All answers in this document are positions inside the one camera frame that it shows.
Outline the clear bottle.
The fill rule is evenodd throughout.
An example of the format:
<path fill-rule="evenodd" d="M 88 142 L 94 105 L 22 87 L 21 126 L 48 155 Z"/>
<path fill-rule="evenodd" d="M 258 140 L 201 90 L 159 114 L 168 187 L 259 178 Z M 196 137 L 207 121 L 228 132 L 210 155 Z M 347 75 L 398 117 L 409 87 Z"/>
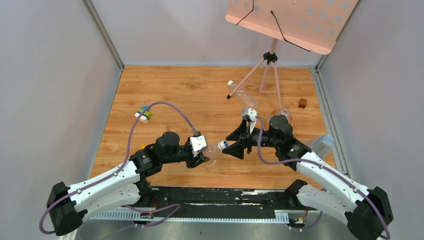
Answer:
<path fill-rule="evenodd" d="M 217 142 L 209 142 L 207 149 L 205 149 L 202 153 L 205 157 L 212 160 L 220 155 L 221 149 L 219 148 L 219 144 Z"/>
<path fill-rule="evenodd" d="M 227 95 L 227 99 L 236 98 L 245 107 L 252 108 L 256 111 L 259 110 L 260 104 L 258 100 L 244 87 L 240 86 L 233 95 Z"/>

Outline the orange label plastic bottle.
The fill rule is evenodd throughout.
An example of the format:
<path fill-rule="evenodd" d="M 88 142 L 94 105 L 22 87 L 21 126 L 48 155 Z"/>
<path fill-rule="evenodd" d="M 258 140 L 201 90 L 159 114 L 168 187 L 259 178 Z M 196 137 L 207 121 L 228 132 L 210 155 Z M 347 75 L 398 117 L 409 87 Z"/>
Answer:
<path fill-rule="evenodd" d="M 292 124 L 292 116 L 290 114 L 290 111 L 288 108 L 277 108 L 275 110 L 273 110 L 267 118 L 267 123 L 270 122 L 271 118 L 274 116 L 285 116 L 285 118 L 287 119 L 288 123 L 291 125 Z"/>

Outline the white blue bottle cap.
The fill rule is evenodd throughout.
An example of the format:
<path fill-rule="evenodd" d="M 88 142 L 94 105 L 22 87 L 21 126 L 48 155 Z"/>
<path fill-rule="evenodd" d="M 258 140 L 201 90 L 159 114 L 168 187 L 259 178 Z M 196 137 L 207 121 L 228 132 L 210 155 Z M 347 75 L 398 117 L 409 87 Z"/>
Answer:
<path fill-rule="evenodd" d="M 217 147 L 220 151 L 226 149 L 228 147 L 228 142 L 226 140 L 222 140 L 220 142 L 217 143 Z"/>

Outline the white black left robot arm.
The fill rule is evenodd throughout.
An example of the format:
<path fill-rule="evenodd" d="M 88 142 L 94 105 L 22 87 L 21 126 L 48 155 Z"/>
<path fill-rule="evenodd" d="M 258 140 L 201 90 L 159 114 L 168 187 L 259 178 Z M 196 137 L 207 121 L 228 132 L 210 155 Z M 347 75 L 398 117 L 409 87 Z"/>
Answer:
<path fill-rule="evenodd" d="M 153 193 L 147 178 L 159 173 L 164 164 L 185 162 L 190 169 L 209 161 L 203 154 L 208 147 L 206 137 L 200 133 L 181 145 L 179 135 L 168 131 L 114 169 L 71 185 L 57 183 L 49 194 L 40 231 L 48 234 L 43 228 L 46 217 L 53 226 L 51 234 L 63 236 L 101 212 L 135 203 L 149 206 Z"/>

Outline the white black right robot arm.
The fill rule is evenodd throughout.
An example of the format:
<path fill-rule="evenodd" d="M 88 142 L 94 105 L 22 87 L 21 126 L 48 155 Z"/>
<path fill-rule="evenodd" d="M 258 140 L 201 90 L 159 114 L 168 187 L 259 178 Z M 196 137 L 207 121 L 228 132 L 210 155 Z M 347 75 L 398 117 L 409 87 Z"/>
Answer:
<path fill-rule="evenodd" d="M 358 240 L 391 239 L 388 226 L 394 216 L 389 196 L 382 188 L 371 189 L 340 173 L 293 135 L 284 115 L 271 117 L 268 130 L 259 116 L 245 116 L 225 139 L 233 144 L 222 152 L 243 159 L 257 147 L 259 159 L 267 165 L 285 165 L 308 176 L 324 190 L 297 179 L 286 188 L 286 204 L 292 209 L 311 207 L 345 224 Z"/>

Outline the stacked toy building blocks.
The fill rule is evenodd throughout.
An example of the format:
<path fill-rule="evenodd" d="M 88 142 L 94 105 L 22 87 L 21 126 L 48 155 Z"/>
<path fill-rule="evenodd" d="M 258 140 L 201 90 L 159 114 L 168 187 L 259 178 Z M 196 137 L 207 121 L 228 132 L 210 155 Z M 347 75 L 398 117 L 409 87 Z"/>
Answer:
<path fill-rule="evenodd" d="M 135 118 L 138 118 L 140 122 L 147 123 L 153 116 L 148 105 L 141 106 L 138 111 L 134 114 Z"/>

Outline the small brown cube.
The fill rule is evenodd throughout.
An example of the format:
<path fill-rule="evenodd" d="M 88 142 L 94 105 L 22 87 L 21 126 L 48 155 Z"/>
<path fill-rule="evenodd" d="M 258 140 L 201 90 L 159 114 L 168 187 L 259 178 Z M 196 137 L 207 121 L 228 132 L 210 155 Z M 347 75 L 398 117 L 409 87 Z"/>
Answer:
<path fill-rule="evenodd" d="M 308 104 L 308 100 L 305 98 L 300 98 L 298 101 L 298 107 L 301 109 L 305 109 Z"/>

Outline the pink music stand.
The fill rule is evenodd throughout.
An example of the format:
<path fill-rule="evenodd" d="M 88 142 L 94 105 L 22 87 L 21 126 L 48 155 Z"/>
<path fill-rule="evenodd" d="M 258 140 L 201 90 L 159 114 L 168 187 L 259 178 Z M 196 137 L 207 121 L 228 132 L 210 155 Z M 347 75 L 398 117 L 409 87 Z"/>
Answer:
<path fill-rule="evenodd" d="M 264 65 L 262 79 L 256 87 L 260 93 L 275 94 L 278 108 L 282 108 L 276 54 L 278 43 L 328 55 L 358 4 L 358 0 L 230 0 L 225 20 L 235 28 L 269 37 L 272 42 L 269 50 L 233 88 L 227 99 L 236 95 L 251 75 Z"/>

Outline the black metal base rail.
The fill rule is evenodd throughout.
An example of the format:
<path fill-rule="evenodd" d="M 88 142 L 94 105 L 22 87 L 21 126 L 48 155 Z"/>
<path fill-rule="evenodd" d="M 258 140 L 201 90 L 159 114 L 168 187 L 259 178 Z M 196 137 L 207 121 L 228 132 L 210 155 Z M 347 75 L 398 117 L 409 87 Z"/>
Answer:
<path fill-rule="evenodd" d="M 307 184 L 285 190 L 160 186 L 142 194 L 131 184 L 86 204 L 78 203 L 84 221 L 100 216 L 112 219 L 172 221 L 306 223 L 307 211 L 324 212 L 342 223 L 363 199 L 340 200 Z"/>

